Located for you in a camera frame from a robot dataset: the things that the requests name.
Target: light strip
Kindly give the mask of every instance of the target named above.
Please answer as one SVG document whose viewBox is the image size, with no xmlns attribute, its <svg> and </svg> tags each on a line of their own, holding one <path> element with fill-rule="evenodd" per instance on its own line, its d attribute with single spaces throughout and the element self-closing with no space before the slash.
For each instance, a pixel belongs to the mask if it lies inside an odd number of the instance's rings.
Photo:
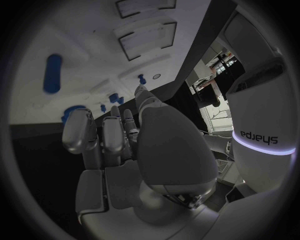
<svg viewBox="0 0 300 240">
<path fill-rule="evenodd" d="M 278 155 L 278 156 L 283 156 L 283 155 L 290 155 L 290 154 L 293 154 L 296 150 L 296 148 L 293 148 L 291 150 L 288 150 L 288 151 L 272 151 L 272 150 L 266 150 L 266 149 L 263 149 L 263 148 L 259 148 L 259 147 L 256 147 L 256 146 L 252 146 L 248 143 L 245 143 L 243 142 L 242 140 L 240 140 L 237 135 L 235 134 L 235 131 L 232 131 L 232 137 L 234 138 L 234 140 L 236 140 L 239 144 L 249 148 L 249 149 L 253 149 L 255 151 L 258 151 L 258 152 L 261 152 L 261 153 L 264 153 L 264 154 L 271 154 L 271 155 Z"/>
</svg>

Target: blue object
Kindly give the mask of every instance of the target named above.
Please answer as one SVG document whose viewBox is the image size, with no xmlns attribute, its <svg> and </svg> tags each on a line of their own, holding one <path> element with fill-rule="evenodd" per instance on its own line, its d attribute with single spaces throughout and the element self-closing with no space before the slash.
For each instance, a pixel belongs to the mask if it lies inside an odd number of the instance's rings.
<svg viewBox="0 0 300 240">
<path fill-rule="evenodd" d="M 48 57 L 43 83 L 46 93 L 56 94 L 61 89 L 61 66 L 61 56 L 53 54 Z"/>
<path fill-rule="evenodd" d="M 105 112 L 106 112 L 106 107 L 105 107 L 105 105 L 101 105 L 100 107 L 101 107 L 101 111 L 105 113 Z"/>
<path fill-rule="evenodd" d="M 112 104 L 119 101 L 119 95 L 117 93 L 114 93 L 113 95 L 109 96 L 109 100 Z"/>
<path fill-rule="evenodd" d="M 68 119 L 68 117 L 70 116 L 70 113 L 76 109 L 86 109 L 86 106 L 83 105 L 76 105 L 76 106 L 71 106 L 69 108 L 67 108 L 64 112 L 63 112 L 63 116 L 61 117 L 61 120 L 63 122 L 63 125 L 66 124 L 66 121 Z"/>
<path fill-rule="evenodd" d="M 120 97 L 119 100 L 117 101 L 120 105 L 124 103 L 124 97 Z"/>
<path fill-rule="evenodd" d="M 140 84 L 145 85 L 147 82 L 146 82 L 146 79 L 143 78 L 143 76 L 144 76 L 143 74 L 140 74 L 137 77 L 139 78 Z"/>
</svg>

